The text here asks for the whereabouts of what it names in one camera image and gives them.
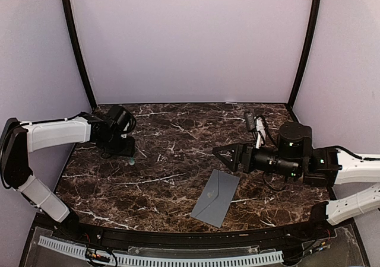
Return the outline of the black frame post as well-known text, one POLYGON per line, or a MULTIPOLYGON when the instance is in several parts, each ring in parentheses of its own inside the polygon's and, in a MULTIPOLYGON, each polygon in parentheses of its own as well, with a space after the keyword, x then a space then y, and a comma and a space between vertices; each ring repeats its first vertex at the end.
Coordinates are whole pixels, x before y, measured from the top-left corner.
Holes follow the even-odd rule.
POLYGON ((308 25, 306 28, 305 39, 303 42, 302 52, 299 59, 299 64, 297 67, 295 79, 293 82, 292 90, 290 92, 289 99, 287 101, 287 108, 289 111, 292 111, 300 90, 300 86, 303 80, 303 76, 306 70, 308 63, 309 54, 312 47, 313 37, 315 33, 315 28, 318 20, 318 13, 321 0, 312 0, 311 10, 308 19, 308 25))
POLYGON ((69 38, 71 41, 72 51, 74 53, 75 62, 77 64, 78 72, 81 78, 81 83, 83 85, 88 103, 91 110, 94 110, 97 107, 97 102, 93 89, 90 84, 90 79, 88 77, 86 65, 84 63, 83 54, 81 51, 80 42, 78 39, 77 29, 75 26, 74 13, 72 10, 71 0, 61 0, 62 6, 64 9, 66 27, 68 30, 69 38))

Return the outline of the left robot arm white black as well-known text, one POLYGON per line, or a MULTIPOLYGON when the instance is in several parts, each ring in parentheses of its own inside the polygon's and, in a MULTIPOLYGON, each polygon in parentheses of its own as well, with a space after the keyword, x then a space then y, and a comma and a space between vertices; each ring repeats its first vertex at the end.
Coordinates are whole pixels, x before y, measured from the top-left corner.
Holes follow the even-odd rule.
POLYGON ((1 135, 1 183, 31 201, 38 209, 61 224, 60 230, 71 241, 84 235, 76 213, 59 199, 29 166, 35 151, 66 144, 91 142, 109 156, 126 157, 134 164, 136 118, 120 105, 101 116, 81 112, 73 117, 35 122, 7 120, 1 135))

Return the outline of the black right frame post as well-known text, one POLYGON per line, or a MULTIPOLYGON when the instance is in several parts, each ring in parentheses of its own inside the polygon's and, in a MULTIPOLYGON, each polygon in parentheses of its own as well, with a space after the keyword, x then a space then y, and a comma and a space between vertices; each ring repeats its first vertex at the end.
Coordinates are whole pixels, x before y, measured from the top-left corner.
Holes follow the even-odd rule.
POLYGON ((306 70, 308 63, 309 54, 312 47, 313 37, 315 33, 315 28, 318 20, 318 13, 321 0, 312 0, 311 10, 308 19, 308 25, 306 28, 305 39, 303 42, 302 52, 299 59, 299 64, 297 67, 295 79, 293 82, 292 90, 290 92, 289 99, 287 101, 287 108, 289 111, 292 111, 300 90, 300 86, 303 80, 303 76, 306 70))

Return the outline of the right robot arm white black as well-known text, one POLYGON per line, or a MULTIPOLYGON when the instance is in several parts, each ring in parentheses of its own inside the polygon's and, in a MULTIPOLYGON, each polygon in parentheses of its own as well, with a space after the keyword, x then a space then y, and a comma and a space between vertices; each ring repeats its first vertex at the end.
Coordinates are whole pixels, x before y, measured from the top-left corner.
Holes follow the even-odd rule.
POLYGON ((312 207, 303 235, 315 240, 329 225, 379 209, 379 155, 355 154, 341 146, 313 148, 312 129, 297 122, 280 126, 277 148, 238 142, 213 148, 213 154, 230 170, 244 173, 259 170, 286 178, 301 179, 304 185, 333 187, 347 183, 371 183, 371 187, 312 207))

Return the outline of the black left frame post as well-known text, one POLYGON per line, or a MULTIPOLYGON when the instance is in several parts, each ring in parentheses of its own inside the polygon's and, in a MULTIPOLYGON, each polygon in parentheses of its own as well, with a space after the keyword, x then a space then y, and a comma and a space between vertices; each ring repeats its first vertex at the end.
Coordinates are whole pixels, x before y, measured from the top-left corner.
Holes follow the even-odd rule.
POLYGON ((77 64, 78 72, 81 78, 81 83, 83 85, 88 103, 91 110, 94 110, 97 107, 97 102, 93 89, 90 84, 90 79, 88 77, 86 65, 84 63, 83 54, 81 51, 80 42, 78 39, 77 29, 75 26, 74 13, 72 10, 71 0, 61 0, 62 6, 64 9, 66 27, 68 30, 69 38, 71 41, 72 51, 74 53, 75 62, 77 64))

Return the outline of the grey paper envelope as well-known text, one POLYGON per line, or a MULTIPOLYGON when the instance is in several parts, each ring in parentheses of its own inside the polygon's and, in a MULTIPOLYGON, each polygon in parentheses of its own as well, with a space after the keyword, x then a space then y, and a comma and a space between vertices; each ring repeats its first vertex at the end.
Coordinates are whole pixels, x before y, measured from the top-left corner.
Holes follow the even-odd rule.
POLYGON ((239 181, 237 176, 214 169, 191 212, 191 217, 220 228, 239 181))

